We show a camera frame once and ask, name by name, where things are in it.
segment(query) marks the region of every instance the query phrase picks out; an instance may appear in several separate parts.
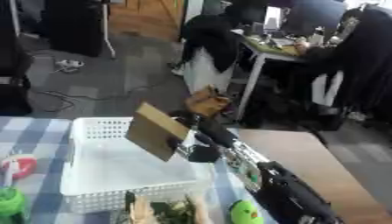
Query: computer monitor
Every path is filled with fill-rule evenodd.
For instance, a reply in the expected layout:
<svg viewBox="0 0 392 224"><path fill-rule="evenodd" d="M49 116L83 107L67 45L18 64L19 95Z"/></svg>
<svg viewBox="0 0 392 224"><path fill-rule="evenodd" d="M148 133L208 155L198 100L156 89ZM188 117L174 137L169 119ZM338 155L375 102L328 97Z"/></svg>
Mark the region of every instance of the computer monitor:
<svg viewBox="0 0 392 224"><path fill-rule="evenodd" d="M319 26L325 28L325 40L337 30L345 3L335 0L296 0L282 29L289 34L308 37Z"/></svg>

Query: cable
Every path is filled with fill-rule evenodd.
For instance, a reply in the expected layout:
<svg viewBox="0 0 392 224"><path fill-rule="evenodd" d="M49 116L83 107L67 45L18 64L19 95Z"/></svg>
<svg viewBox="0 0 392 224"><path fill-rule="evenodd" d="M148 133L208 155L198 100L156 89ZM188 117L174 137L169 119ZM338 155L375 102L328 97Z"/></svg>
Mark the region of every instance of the cable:
<svg viewBox="0 0 392 224"><path fill-rule="evenodd" d="M55 90L46 90L46 91L37 91L34 90L37 93L45 93L48 95L57 95L58 97L66 97L66 98L81 98L81 99L85 99L85 100L89 100L89 101L109 101L109 100L113 100L113 99L127 99L130 97L130 95L132 95L133 92L137 91L138 89L153 89L156 88L158 86L161 86L163 84L165 84L168 80L167 79L163 79L162 81L153 84L153 85L149 85L149 86L141 86L141 87L134 87L131 90L127 91L126 94L118 94L118 95L109 95L109 96L104 96L104 97L100 97L100 98L94 98L88 95L71 95L71 94L64 94L61 93L59 91L55 91Z"/></svg>
<svg viewBox="0 0 392 224"><path fill-rule="evenodd" d="M67 100L66 97L61 97L61 96L58 96L58 95L55 95L55 94L48 94L48 93L45 93L45 92L37 92L37 91L34 91L34 90L31 90L31 91L32 91L33 93L35 93L35 94L50 95L50 96L52 96L52 97L55 97L55 98L60 99L62 102L66 102L66 103L68 104L68 105L66 105L66 106L64 106L64 107L61 107L61 108L56 108L56 109L45 109L45 108L40 107L39 104L38 104L36 101L34 101L32 98L29 98L29 100L30 100L31 102L33 102L35 105L39 106L39 108L40 108L42 111L44 111L44 112L48 112L48 113L57 113L57 112L61 112L61 111L63 111L63 110L66 110L66 109L70 109L70 108L75 107L75 104L74 104L72 101Z"/></svg>
<svg viewBox="0 0 392 224"><path fill-rule="evenodd" d="M41 107L41 109L45 112L49 112L49 113L57 113L60 111L63 111L65 109L70 109L75 107L75 103L72 101L69 101L68 99L77 99L77 98L81 98L81 99L85 99L85 100L89 100L89 101L108 101L108 100L113 100L113 99L127 99L130 97L130 95L137 91L138 89L142 89L142 88L146 88L146 89L153 89L155 87L161 86L163 84L165 84L168 80L167 79L163 79L162 81L150 85L150 86L141 86L141 87L134 87L131 90L129 90L126 94L119 94L119 95L110 95L110 96L105 96L105 97L101 97L101 98L94 98L94 97L90 97L88 95L70 95L70 94L63 94L59 91L54 91L54 90L48 90L48 91L40 91L34 88L31 88L30 91L32 91L35 94L39 94L39 95L50 95L52 97L58 98L60 99L62 102L66 102L68 105L61 107L61 108L56 108L56 109L44 109Z"/></svg>

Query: basket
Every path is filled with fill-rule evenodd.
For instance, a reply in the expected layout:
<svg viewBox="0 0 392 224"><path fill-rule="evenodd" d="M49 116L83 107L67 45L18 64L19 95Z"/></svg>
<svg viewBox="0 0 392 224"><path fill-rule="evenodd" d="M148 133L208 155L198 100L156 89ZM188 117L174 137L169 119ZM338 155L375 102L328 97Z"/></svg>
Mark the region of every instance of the basket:
<svg viewBox="0 0 392 224"><path fill-rule="evenodd" d="M124 208L127 191L151 201L181 200L203 193L213 182L210 164L196 164L174 154L164 162L124 136L131 117L78 118L60 192L78 214Z"/></svg>

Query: blue checkered tablecloth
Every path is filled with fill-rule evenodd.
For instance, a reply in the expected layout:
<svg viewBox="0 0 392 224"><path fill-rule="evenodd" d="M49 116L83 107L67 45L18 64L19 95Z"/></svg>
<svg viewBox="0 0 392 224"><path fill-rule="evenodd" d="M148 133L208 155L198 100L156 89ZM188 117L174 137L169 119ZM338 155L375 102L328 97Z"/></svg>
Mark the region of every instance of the blue checkered tablecloth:
<svg viewBox="0 0 392 224"><path fill-rule="evenodd" d="M28 198L31 224L109 224L109 212L70 213L60 194L60 179L68 151L71 121L0 117L0 158L10 151L32 153L37 170L14 184ZM215 224L228 223L228 208L237 200L253 200L237 177L227 167L215 164L215 183L206 194L210 218ZM265 224L275 224L262 209Z"/></svg>

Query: green ball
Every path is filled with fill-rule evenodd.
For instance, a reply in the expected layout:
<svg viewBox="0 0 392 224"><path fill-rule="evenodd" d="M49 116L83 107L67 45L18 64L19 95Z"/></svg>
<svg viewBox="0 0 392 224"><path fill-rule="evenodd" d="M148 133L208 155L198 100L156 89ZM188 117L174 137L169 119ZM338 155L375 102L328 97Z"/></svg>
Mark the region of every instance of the green ball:
<svg viewBox="0 0 392 224"><path fill-rule="evenodd" d="M233 224L263 224L263 217L250 201L239 200L230 208L230 219Z"/></svg>

